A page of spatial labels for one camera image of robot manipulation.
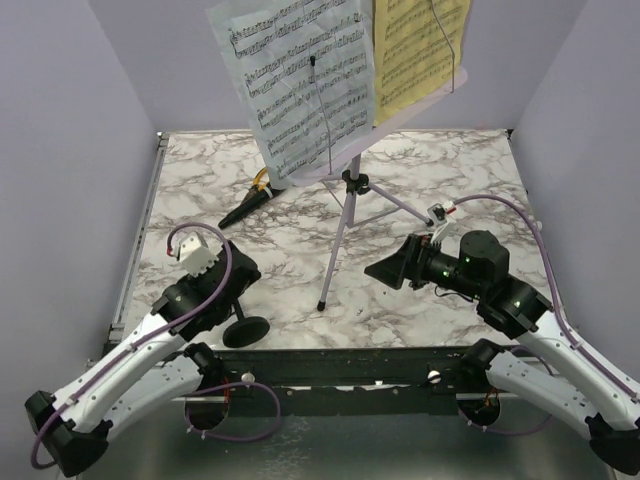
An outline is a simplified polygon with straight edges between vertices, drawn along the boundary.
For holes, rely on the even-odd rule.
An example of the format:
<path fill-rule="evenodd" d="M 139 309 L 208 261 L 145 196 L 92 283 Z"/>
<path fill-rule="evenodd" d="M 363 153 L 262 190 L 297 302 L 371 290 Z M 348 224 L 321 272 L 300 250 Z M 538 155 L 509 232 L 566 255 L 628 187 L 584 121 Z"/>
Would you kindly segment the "lilac perforated music stand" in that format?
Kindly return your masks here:
<path fill-rule="evenodd" d="M 461 85 L 459 85 L 459 87 L 457 87 L 457 89 L 460 88 L 468 80 L 468 73 L 462 66 L 461 74 L 462 83 Z M 377 143 L 379 140 L 383 139 L 385 136 L 391 134 L 394 130 L 403 126 L 406 122 L 417 116 L 419 113 L 452 93 L 444 94 L 442 92 L 437 92 L 431 96 L 427 96 L 421 101 L 396 114 L 391 119 L 383 122 L 381 125 L 373 128 L 372 132 L 367 134 L 366 137 L 357 141 L 355 145 L 347 148 L 343 153 L 338 155 L 337 160 L 339 165 L 343 168 L 342 171 L 331 171 L 329 168 L 323 168 L 321 170 L 316 170 L 314 171 L 314 173 L 303 178 L 305 181 L 317 181 L 322 183 L 323 185 L 328 185 L 328 183 L 333 181 L 341 181 L 345 185 L 345 200 L 339 203 L 339 206 L 342 209 L 342 214 L 333 243 L 331 257 L 327 266 L 323 288 L 317 304 L 318 311 L 322 312 L 326 308 L 328 291 L 331 284 L 332 276 L 334 274 L 334 271 L 336 270 L 337 256 L 345 230 L 359 227 L 375 220 L 379 220 L 399 210 L 403 210 L 411 214 L 415 218 L 425 223 L 426 226 L 433 227 L 435 229 L 428 213 L 420 213 L 409 204 L 401 201 L 399 198 L 391 195 L 390 193 L 379 187 L 377 184 L 369 180 L 369 177 L 361 171 L 361 154 L 366 149 Z M 357 197 L 360 195 L 364 195 L 370 191 L 373 191 L 386 200 L 390 201 L 394 205 L 394 207 L 370 218 L 366 218 L 362 221 L 356 221 L 355 212 Z"/>

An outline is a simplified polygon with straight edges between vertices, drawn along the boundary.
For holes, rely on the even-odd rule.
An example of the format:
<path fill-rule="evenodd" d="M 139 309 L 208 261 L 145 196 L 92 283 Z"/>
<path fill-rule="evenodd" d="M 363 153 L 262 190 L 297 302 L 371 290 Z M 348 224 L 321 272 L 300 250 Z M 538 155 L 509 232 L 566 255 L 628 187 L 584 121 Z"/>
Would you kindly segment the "white sheet music page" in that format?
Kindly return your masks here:
<path fill-rule="evenodd" d="M 312 184 L 373 129 L 369 1 L 224 1 L 206 12 L 272 185 Z"/>

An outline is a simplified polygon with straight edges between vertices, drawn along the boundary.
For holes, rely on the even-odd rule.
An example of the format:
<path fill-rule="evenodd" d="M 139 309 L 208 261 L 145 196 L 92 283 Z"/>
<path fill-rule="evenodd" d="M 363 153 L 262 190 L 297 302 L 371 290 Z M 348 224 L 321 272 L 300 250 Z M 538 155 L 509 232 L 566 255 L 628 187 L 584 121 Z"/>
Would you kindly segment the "yellow sheet music page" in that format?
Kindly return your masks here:
<path fill-rule="evenodd" d="M 465 0 L 375 1 L 374 124 L 462 83 L 462 40 L 472 3 Z"/>

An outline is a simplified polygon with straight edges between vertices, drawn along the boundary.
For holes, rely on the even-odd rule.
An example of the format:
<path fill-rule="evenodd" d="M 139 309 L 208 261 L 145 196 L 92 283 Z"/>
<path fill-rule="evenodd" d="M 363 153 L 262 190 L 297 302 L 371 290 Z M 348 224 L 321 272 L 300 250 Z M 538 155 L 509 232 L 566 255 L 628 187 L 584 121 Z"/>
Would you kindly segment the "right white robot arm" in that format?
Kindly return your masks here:
<path fill-rule="evenodd" d="M 509 272 L 510 253 L 488 231 L 466 233 L 457 256 L 411 234 L 365 274 L 393 289 L 429 283 L 473 299 L 489 326 L 556 371 L 531 368 L 506 348 L 479 341 L 460 367 L 469 390 L 513 393 L 573 428 L 596 456 L 626 475 L 639 472 L 639 383 L 556 316 L 551 302 Z"/>

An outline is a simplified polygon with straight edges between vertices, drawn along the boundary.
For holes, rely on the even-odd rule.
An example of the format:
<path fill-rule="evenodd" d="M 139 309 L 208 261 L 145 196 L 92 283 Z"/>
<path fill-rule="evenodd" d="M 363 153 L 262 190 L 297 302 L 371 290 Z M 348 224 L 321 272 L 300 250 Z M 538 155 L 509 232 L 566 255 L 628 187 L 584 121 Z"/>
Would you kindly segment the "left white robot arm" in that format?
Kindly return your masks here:
<path fill-rule="evenodd" d="M 261 277 L 257 263 L 232 242 L 213 253 L 196 234 L 177 260 L 185 273 L 164 289 L 138 325 L 101 360 L 54 392 L 37 390 L 24 403 L 41 448 L 67 478 L 86 471 L 129 424 L 157 404 L 196 391 L 214 393 L 222 380 L 216 356 L 195 337 L 240 315 L 239 298 Z"/>

